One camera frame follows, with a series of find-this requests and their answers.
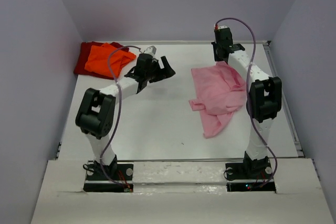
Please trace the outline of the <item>pink t shirt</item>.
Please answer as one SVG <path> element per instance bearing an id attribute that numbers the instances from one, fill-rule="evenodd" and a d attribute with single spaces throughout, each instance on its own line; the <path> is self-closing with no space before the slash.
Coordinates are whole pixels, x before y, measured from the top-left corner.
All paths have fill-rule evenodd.
<path id="1" fill-rule="evenodd" d="M 215 137 L 245 104 L 246 81 L 223 61 L 193 68 L 191 74 L 196 98 L 189 100 L 190 107 L 200 113 L 203 136 Z"/>

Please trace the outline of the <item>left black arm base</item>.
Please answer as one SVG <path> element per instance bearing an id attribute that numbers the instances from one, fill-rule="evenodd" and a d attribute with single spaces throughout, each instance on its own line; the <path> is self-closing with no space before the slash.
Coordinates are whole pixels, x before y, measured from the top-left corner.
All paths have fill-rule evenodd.
<path id="1" fill-rule="evenodd" d="M 83 190 L 88 193 L 132 193 L 134 164 L 119 163 L 115 172 L 102 171 L 97 162 L 83 164 L 85 181 Z"/>

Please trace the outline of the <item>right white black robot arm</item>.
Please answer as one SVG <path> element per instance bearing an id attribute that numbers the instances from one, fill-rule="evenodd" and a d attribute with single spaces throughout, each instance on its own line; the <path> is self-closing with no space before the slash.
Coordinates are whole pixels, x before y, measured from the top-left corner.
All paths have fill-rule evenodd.
<path id="1" fill-rule="evenodd" d="M 226 164 L 229 181 L 270 179 L 272 168 L 268 157 L 268 138 L 273 120 L 282 106 L 282 82 L 255 65 L 241 44 L 233 42 L 229 27 L 215 25 L 212 43 L 214 59 L 224 61 L 246 80 L 247 113 L 251 131 L 244 159 Z"/>

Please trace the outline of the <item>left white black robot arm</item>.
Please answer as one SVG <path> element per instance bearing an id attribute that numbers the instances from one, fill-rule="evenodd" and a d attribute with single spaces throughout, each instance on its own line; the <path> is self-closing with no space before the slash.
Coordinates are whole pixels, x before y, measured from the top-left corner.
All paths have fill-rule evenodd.
<path id="1" fill-rule="evenodd" d="M 119 126 L 122 100 L 140 93 L 148 83 L 159 82 L 173 77 L 176 72 L 165 56 L 163 66 L 151 53 L 139 54 L 136 65 L 114 84 L 100 90 L 89 88 L 85 91 L 75 124 L 88 139 L 93 154 L 93 167 L 84 168 L 112 180 L 118 159 L 111 147 L 112 139 Z"/>

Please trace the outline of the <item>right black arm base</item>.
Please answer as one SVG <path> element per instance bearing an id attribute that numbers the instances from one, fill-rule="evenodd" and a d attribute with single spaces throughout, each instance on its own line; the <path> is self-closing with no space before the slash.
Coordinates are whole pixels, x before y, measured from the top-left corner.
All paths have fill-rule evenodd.
<path id="1" fill-rule="evenodd" d="M 228 192 L 276 192 L 274 179 L 268 181 L 272 175 L 270 163 L 265 168 L 258 168 L 255 172 L 248 173 L 243 167 L 243 163 L 227 163 L 223 172 L 226 179 L 226 189 Z"/>

